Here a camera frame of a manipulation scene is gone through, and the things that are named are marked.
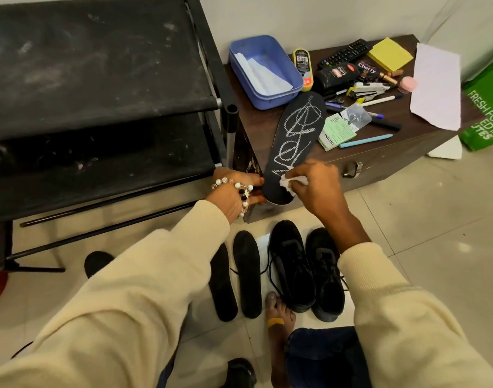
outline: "blue pen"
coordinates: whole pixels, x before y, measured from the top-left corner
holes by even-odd
[[[332,108],[337,108],[337,109],[342,109],[342,110],[347,109],[347,107],[342,106],[342,105],[340,105],[340,104],[337,104],[336,102],[326,101],[326,105],[327,105],[327,106],[331,106]],[[379,118],[379,119],[382,119],[382,118],[383,118],[383,114],[371,113],[371,112],[367,112],[367,113],[368,113],[371,117],[376,117],[376,118]]]
[[[391,138],[392,136],[394,136],[394,135],[392,135],[392,134],[384,134],[384,135],[381,135],[381,136],[363,138],[362,140],[355,140],[353,142],[341,143],[339,147],[340,148],[347,148],[347,147],[357,146],[357,145],[360,145],[360,144],[377,142],[378,140],[384,140],[386,138]]]

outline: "metal rack frame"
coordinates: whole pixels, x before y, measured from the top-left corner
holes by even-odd
[[[201,113],[202,126],[207,139],[207,144],[211,151],[212,159],[216,167],[225,165],[232,168],[232,160],[234,158],[234,144],[236,138],[236,130],[239,122],[238,106],[236,96],[232,90],[230,82],[225,72],[225,68],[221,62],[220,55],[217,51],[216,44],[212,38],[204,10],[200,0],[185,0],[185,5],[188,10],[190,19],[194,25],[195,39],[200,45],[202,56],[207,66],[207,71],[210,75],[212,86],[216,92],[217,103],[220,111],[221,129],[217,123],[216,116],[213,111]],[[59,218],[64,218],[70,215],[79,214],[101,208],[110,204],[128,200],[149,193],[157,192],[162,189],[171,188],[187,182],[192,182],[201,178],[211,176],[212,174],[199,174],[173,182],[167,182],[150,188],[141,189],[125,195],[116,196],[106,199],[101,202],[89,203],[87,205],[67,209],[63,212],[44,216],[42,218],[26,221],[20,224],[20,227],[25,228],[35,226],[40,223],[52,221]],[[119,228],[131,226],[149,219],[157,218],[162,215],[171,214],[181,209],[190,208],[196,204],[196,201],[177,205],[172,208],[163,209],[152,214],[144,215],[135,219],[116,223],[111,226],[99,228],[79,235],[51,242],[46,245],[27,249],[18,253],[13,253],[13,221],[5,221],[0,223],[0,270],[9,272],[47,272],[61,273],[65,272],[65,267],[26,267],[21,266],[17,259],[30,254],[36,254],[45,250],[56,248],[62,245],[67,245],[72,242],[80,241],[93,237],[95,235],[104,234]]]

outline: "beaded bracelet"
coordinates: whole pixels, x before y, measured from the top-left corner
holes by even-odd
[[[248,210],[248,198],[250,196],[250,192],[254,190],[254,187],[252,185],[244,185],[241,182],[235,182],[233,179],[223,177],[222,179],[217,179],[216,182],[212,184],[211,188],[216,189],[224,183],[231,183],[236,189],[239,189],[239,195],[242,201],[241,214],[239,214],[239,217],[242,218]]]

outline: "green package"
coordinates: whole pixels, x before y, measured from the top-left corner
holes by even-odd
[[[347,121],[339,113],[336,113],[326,118],[326,123],[318,137],[318,141],[326,151],[329,151],[355,136],[356,134]]]
[[[493,144],[493,62],[464,84],[463,89],[485,115],[485,120],[465,130],[460,140],[473,151],[489,147]]]

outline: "metal handle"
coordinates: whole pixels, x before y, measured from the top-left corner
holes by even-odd
[[[356,178],[360,175],[361,169],[363,168],[363,162],[354,162],[354,174],[350,173],[350,169],[347,169],[347,172],[342,176],[344,178]]]

